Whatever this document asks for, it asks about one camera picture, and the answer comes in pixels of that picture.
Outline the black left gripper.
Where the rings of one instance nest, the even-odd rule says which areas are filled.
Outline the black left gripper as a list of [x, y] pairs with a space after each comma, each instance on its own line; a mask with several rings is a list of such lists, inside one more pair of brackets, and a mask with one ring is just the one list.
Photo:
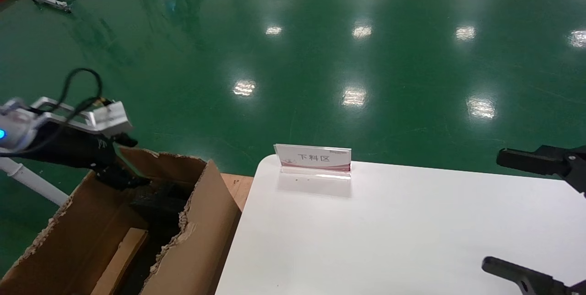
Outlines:
[[134, 148], [138, 141], [122, 132], [109, 137], [65, 128], [53, 141], [23, 158], [33, 161], [92, 169], [96, 179], [110, 188], [123, 191], [149, 185], [152, 180], [137, 176], [119, 165], [113, 142]]

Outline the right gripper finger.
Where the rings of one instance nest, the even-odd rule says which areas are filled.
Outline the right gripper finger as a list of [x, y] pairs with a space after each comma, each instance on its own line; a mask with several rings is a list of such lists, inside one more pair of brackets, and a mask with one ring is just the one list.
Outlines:
[[482, 270], [515, 283], [523, 295], [584, 295], [586, 281], [567, 286], [552, 276], [493, 256], [482, 261]]
[[497, 164], [538, 175], [557, 175], [582, 195], [586, 192], [586, 147], [571, 149], [542, 145], [528, 152], [504, 148]]

